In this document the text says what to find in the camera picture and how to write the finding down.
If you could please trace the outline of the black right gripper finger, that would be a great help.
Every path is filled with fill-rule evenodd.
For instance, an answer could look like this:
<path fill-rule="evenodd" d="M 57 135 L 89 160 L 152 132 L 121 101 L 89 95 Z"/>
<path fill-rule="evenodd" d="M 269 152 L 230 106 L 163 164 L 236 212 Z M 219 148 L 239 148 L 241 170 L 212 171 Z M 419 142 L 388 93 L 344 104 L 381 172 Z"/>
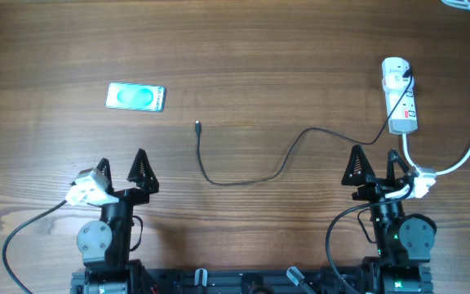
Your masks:
<path fill-rule="evenodd" d="M 401 158 L 400 154 L 395 150 L 391 149 L 388 151 L 388 162 L 387 162 L 387 179 L 394 182 L 395 177 L 395 166 L 398 166 L 403 174 L 405 175 L 409 170 L 407 163 Z"/>
<path fill-rule="evenodd" d="M 375 172 L 360 145 L 352 147 L 341 185 L 362 186 L 376 182 Z"/>

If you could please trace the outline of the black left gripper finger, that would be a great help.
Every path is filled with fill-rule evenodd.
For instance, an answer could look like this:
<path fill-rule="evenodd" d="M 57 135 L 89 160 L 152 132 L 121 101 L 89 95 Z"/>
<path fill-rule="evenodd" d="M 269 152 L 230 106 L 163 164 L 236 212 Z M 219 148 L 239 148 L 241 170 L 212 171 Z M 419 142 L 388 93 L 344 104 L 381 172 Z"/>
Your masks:
<path fill-rule="evenodd" d="M 144 149 L 138 149 L 127 180 L 135 183 L 138 188 L 141 188 L 149 194 L 155 194 L 159 191 L 157 177 L 153 173 Z"/>
<path fill-rule="evenodd" d="M 112 193 L 113 192 L 113 184 L 112 184 L 112 177 L 111 177 L 111 169 L 110 169 L 110 164 L 109 160 L 107 158 L 102 158 L 98 165 L 96 166 L 96 169 L 99 170 L 103 176 L 107 179 L 108 184 L 106 187 L 106 192 L 107 193 Z"/>

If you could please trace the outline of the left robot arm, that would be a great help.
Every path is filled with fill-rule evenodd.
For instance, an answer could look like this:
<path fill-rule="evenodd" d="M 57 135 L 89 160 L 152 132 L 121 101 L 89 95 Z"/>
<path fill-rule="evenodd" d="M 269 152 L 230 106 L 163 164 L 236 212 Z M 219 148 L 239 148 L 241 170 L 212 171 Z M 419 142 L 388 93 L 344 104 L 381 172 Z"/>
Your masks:
<path fill-rule="evenodd" d="M 97 167 L 80 171 L 66 200 L 100 209 L 99 220 L 86 223 L 78 232 L 77 247 L 84 270 L 72 275 L 69 292 L 77 293 L 157 293 L 157 283 L 139 260 L 130 253 L 140 242 L 131 243 L 134 207 L 149 203 L 159 190 L 157 177 L 146 152 L 139 149 L 127 180 L 135 186 L 115 190 L 109 160 L 102 158 Z"/>

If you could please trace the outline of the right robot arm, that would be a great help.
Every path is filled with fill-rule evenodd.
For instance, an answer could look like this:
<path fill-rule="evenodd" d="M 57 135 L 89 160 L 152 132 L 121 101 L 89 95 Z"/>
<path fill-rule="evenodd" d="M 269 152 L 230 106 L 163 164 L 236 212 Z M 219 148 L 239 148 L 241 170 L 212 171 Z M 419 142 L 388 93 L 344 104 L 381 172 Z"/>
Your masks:
<path fill-rule="evenodd" d="M 422 168 L 409 167 L 394 149 L 388 152 L 386 176 L 379 178 L 362 147 L 352 147 L 341 184 L 356 186 L 352 199 L 365 202 L 358 211 L 370 212 L 378 255 L 365 257 L 351 273 L 338 277 L 343 293 L 434 292 L 427 263 L 437 225 L 422 214 L 407 215 L 402 202 L 416 198 L 418 189 L 435 178 Z"/>

